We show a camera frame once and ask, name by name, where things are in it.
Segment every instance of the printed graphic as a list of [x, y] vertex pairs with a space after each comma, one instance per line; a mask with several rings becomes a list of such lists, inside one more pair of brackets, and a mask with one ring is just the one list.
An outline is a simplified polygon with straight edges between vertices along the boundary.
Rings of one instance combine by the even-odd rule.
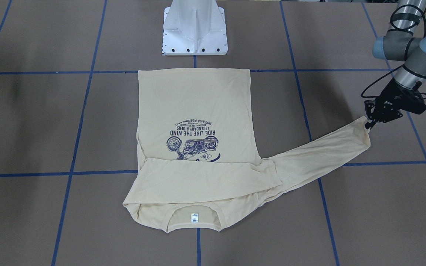
[[202, 155], [201, 157], [205, 160], [208, 160], [208, 158], [210, 158], [212, 155], [210, 153], [207, 153], [205, 155]]
[[[215, 130], [211, 129], [211, 122], [206, 120], [188, 119], [177, 123], [176, 130], [171, 130], [171, 137], [167, 140], [167, 148], [177, 153], [177, 160], [196, 160], [200, 161], [200, 158], [204, 161], [208, 161], [214, 155], [211, 152], [216, 151], [218, 147], [218, 138], [214, 135]], [[184, 136], [188, 138], [185, 140], [185, 144], [182, 147], [182, 139]], [[205, 138], [191, 138], [191, 136], [206, 136]], [[220, 158], [220, 153], [213, 160], [216, 161]]]

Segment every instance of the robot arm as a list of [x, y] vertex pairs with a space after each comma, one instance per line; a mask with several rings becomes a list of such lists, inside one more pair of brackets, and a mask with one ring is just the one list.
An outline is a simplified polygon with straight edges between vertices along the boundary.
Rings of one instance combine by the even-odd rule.
[[426, 37], [413, 37], [425, 10], [426, 0], [401, 1], [391, 16], [387, 35], [378, 38], [374, 44], [374, 57], [405, 63], [395, 69], [397, 73], [379, 96], [367, 96], [375, 99], [365, 101], [369, 118], [366, 128], [402, 117], [400, 110], [416, 114], [426, 110], [426, 94], [419, 92], [426, 81]]

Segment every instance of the clothing label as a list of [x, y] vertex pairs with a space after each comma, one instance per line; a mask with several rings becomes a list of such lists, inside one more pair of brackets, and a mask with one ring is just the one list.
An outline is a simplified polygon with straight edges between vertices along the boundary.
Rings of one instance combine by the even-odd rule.
[[221, 154], [215, 135], [210, 121], [187, 119], [172, 127], [167, 148], [177, 154], [177, 160], [216, 161]]
[[198, 214], [192, 214], [192, 222], [198, 222]]

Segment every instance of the black cable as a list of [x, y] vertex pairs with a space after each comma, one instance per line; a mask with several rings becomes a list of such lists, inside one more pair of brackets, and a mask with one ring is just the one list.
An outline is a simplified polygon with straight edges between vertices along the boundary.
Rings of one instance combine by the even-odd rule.
[[396, 28], [396, 29], [399, 29], [399, 30], [409, 30], [409, 29], [411, 29], [411, 28], [413, 28], [413, 27], [415, 27], [415, 26], [417, 26], [419, 23], [418, 22], [415, 22], [414, 21], [414, 24], [412, 24], [412, 25], [410, 25], [409, 27], [406, 27], [406, 28], [399, 28], [399, 27], [397, 27], [395, 24], [394, 24], [394, 22], [392, 21], [392, 17], [394, 17], [395, 16], [395, 14], [397, 14], [397, 11], [399, 11], [400, 9], [402, 9], [402, 8], [404, 8], [404, 7], [412, 7], [412, 8], [415, 8], [418, 12], [420, 12], [420, 14], [422, 15], [422, 17], [424, 16], [424, 12], [423, 12], [423, 10], [421, 10], [418, 6], [416, 6], [416, 5], [402, 5], [402, 6], [400, 6], [400, 7], [398, 7], [396, 10], [394, 10], [394, 12], [392, 13], [392, 15], [390, 16], [390, 24], [394, 27], [394, 28]]
[[362, 93], [361, 93], [361, 97], [362, 98], [376, 98], [376, 97], [378, 97], [378, 96], [364, 96], [364, 93], [370, 88], [370, 87], [372, 87], [374, 84], [376, 84], [377, 82], [379, 82], [381, 79], [383, 79], [383, 78], [385, 78], [385, 77], [387, 77], [387, 76], [389, 76], [390, 74], [392, 74], [394, 71], [396, 71], [397, 69], [399, 69], [399, 68], [401, 68], [403, 65], [401, 65], [401, 66], [399, 66], [399, 67], [397, 67], [397, 68], [395, 68], [395, 69], [393, 69], [393, 70], [391, 70], [391, 71], [389, 71], [389, 73], [387, 73], [387, 74], [385, 74], [384, 76], [382, 76], [382, 77], [380, 77], [380, 78], [378, 78], [376, 81], [374, 81], [373, 83], [371, 83], [369, 86], [367, 86], [363, 91], [362, 91]]
[[425, 98], [423, 98], [423, 97], [422, 97], [422, 100], [425, 100], [425, 99], [426, 99], [426, 93], [421, 92], [421, 93], [419, 93], [419, 95], [420, 95], [420, 96], [422, 96], [422, 95], [424, 95], [424, 96], [425, 96]]
[[426, 13], [426, 7], [425, 7], [425, 10], [423, 10], [423, 14], [422, 14], [422, 19], [423, 19], [423, 37], [426, 37], [426, 18], [425, 18], [425, 13]]

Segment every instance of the motorcycle graphic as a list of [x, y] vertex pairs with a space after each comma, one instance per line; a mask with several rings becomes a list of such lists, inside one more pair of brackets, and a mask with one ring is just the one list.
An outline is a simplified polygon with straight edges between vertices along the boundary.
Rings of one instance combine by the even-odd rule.
[[187, 140], [181, 152], [182, 140], [180, 138], [173, 136], [167, 140], [167, 148], [172, 152], [177, 152], [178, 160], [186, 160], [197, 154], [207, 153], [208, 150], [216, 150], [217, 146], [218, 139], [215, 136], [208, 136], [203, 140]]

